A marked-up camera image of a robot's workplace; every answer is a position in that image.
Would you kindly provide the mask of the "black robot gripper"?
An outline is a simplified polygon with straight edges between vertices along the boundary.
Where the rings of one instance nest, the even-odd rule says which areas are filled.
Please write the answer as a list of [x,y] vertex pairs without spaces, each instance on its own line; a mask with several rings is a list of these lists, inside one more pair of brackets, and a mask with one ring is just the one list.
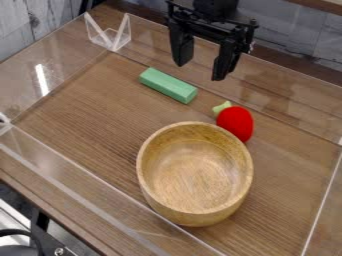
[[194,36],[216,44],[220,43],[219,55],[214,60],[212,81],[222,81],[234,71],[240,52],[252,51],[254,33],[259,24],[255,18],[238,12],[238,1],[191,0],[191,7],[188,7],[180,3],[180,0],[166,0],[175,64],[182,67],[192,59]]

